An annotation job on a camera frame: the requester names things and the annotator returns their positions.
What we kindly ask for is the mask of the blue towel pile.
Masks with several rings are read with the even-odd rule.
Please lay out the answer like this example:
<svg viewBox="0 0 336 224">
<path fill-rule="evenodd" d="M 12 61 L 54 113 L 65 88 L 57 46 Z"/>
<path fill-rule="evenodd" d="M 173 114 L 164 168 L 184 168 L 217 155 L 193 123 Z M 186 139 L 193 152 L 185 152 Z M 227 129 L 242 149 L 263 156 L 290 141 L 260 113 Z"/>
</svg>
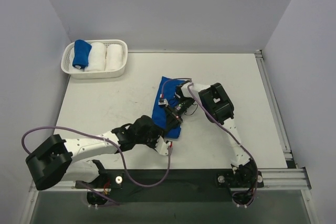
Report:
<svg viewBox="0 0 336 224">
<path fill-rule="evenodd" d="M 171 79 L 162 76 L 158 91 L 154 100 L 154 106 L 152 110 L 153 122 L 165 129 L 166 128 L 166 114 L 165 105 L 169 104 L 171 107 L 177 105 L 178 101 L 174 97 L 176 87 L 183 83 L 181 79 Z"/>
</svg>

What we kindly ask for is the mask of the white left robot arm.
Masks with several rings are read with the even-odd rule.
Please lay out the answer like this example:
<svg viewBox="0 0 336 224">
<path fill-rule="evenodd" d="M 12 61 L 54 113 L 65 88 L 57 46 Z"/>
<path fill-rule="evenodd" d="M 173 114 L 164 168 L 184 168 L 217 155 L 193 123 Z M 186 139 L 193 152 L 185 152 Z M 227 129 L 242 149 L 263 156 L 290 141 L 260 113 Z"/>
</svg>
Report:
<svg viewBox="0 0 336 224">
<path fill-rule="evenodd" d="M 62 138 L 51 135 L 28 154 L 26 164 L 37 190 L 50 189 L 60 181 L 81 180 L 94 188 L 106 183 L 102 165 L 94 159 L 104 154 L 123 153 L 136 145 L 145 145 L 168 156 L 170 143 L 164 130 L 143 115 L 111 131 L 94 136 L 84 133 L 82 138 Z"/>
</svg>

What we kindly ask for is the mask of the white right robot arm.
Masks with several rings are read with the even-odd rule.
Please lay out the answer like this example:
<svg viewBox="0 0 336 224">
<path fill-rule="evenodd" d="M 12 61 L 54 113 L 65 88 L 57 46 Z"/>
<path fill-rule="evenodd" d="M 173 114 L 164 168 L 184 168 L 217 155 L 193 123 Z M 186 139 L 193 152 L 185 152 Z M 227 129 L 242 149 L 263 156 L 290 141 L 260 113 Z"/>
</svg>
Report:
<svg viewBox="0 0 336 224">
<path fill-rule="evenodd" d="M 228 158 L 233 170 L 233 181 L 239 187 L 245 187 L 253 179 L 254 183 L 262 182 L 251 153 L 242 145 L 234 121 L 234 105 L 220 83 L 213 85 L 194 84 L 191 79 L 183 78 L 174 87 L 176 105 L 169 104 L 165 95 L 165 87 L 171 82 L 162 84 L 158 104 L 166 114 L 165 128 L 170 131 L 182 124 L 182 113 L 193 103 L 203 110 L 207 119 L 223 130 L 228 136 L 224 138 L 229 146 Z"/>
</svg>

